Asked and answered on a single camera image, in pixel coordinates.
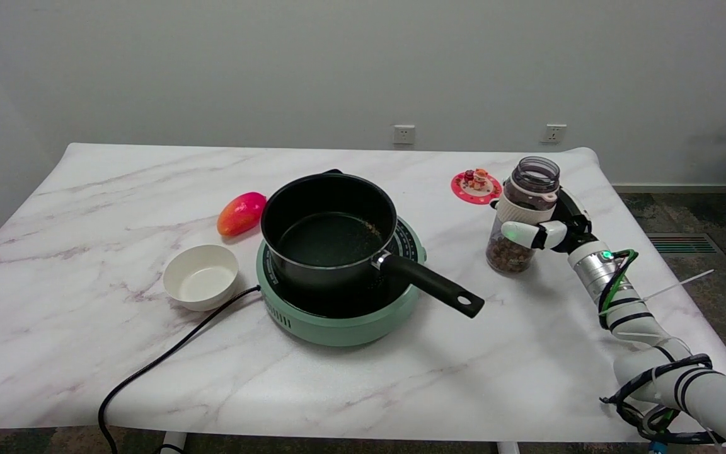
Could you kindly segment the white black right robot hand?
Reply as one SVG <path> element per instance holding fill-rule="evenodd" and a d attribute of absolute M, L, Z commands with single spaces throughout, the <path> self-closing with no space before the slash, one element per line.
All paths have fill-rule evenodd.
<path fill-rule="evenodd" d="M 552 218 L 536 225 L 518 221 L 499 224 L 504 238 L 527 249 L 573 253 L 582 245 L 596 242 L 592 221 L 581 202 L 568 189 L 559 189 Z"/>

